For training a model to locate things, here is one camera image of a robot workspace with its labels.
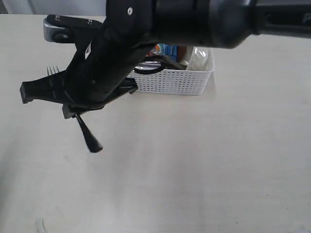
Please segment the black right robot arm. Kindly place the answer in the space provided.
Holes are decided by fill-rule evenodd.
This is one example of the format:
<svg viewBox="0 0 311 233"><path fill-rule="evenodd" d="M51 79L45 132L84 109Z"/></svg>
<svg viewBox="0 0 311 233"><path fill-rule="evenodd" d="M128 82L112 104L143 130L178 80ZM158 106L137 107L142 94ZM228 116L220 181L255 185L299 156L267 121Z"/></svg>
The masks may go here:
<svg viewBox="0 0 311 233"><path fill-rule="evenodd" d="M103 22L48 15L76 45L69 66L23 82L22 102L62 104L71 115L103 108L156 44L232 49L252 34L309 38L308 0L109 0Z"/></svg>

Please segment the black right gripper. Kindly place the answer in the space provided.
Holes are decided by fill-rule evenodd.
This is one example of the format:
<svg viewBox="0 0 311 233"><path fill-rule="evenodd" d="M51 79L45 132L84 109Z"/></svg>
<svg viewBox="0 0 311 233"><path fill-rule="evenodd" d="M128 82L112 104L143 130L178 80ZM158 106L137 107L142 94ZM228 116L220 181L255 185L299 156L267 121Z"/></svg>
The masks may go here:
<svg viewBox="0 0 311 233"><path fill-rule="evenodd" d="M44 100L63 104L65 119L101 110L138 90L135 79L126 77L155 45L144 34L122 35L104 23L87 45L77 49L66 72L22 82L22 103Z"/></svg>

